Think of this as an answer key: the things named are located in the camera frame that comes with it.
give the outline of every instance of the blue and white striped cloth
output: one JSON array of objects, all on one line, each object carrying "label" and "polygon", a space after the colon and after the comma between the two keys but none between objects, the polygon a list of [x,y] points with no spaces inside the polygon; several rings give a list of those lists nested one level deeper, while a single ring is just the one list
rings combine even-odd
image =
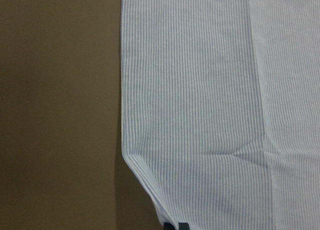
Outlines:
[{"label": "blue and white striped cloth", "polygon": [[320,229],[320,0],[122,0],[121,68],[162,224]]}]

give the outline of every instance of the fabric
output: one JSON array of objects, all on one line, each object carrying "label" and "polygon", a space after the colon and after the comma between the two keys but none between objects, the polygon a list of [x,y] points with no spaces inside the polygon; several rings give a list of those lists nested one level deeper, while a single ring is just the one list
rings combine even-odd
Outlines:
[{"label": "fabric", "polygon": [[121,68],[161,224],[320,229],[320,0],[122,0]]}]

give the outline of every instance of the brown background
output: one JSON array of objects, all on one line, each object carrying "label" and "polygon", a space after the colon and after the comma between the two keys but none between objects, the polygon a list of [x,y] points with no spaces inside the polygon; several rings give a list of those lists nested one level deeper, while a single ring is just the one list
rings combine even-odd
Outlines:
[{"label": "brown background", "polygon": [[0,229],[161,229],[121,156],[121,0],[0,0]]}]

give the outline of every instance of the black object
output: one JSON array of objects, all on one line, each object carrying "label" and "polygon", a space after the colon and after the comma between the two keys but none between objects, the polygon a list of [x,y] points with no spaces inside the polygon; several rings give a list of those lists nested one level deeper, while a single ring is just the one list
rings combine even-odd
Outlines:
[{"label": "black object", "polygon": [[179,222],[179,230],[190,230],[189,223]]},{"label": "black object", "polygon": [[165,222],[163,225],[163,230],[176,230],[176,229],[175,229],[175,226],[173,226],[171,223]]}]

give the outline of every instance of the small black object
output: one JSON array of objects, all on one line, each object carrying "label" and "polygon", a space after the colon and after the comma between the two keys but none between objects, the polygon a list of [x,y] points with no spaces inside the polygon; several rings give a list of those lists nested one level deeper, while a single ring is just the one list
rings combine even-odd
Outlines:
[{"label": "small black object", "polygon": [[163,230],[176,230],[176,229],[175,229],[175,226],[173,226],[171,223],[165,222],[163,225]]},{"label": "small black object", "polygon": [[179,222],[179,230],[190,230],[189,223]]}]

